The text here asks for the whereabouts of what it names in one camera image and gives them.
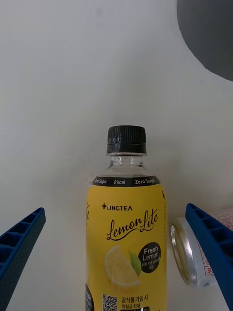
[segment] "bottle shoulder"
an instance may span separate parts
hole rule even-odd
[[[98,174],[100,177],[143,177],[154,176],[144,166],[110,166]]]

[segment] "clear plastic bottle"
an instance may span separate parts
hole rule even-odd
[[[143,166],[145,129],[110,128],[107,154],[87,198],[86,311],[166,311],[166,198]]]

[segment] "bottle neck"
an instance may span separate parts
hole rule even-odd
[[[143,156],[135,155],[111,155],[110,166],[143,166]]]

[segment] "lemon slice illustration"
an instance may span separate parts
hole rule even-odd
[[[140,285],[140,280],[119,245],[111,248],[105,256],[105,271],[111,283],[131,288]]]

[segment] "black circle label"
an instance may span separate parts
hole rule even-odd
[[[138,255],[142,264],[142,271],[152,273],[157,269],[161,258],[161,249],[158,243],[151,242],[145,245]]]
[[[87,284],[86,284],[86,293],[85,293],[85,310],[94,311],[94,301],[93,301],[92,294]]]

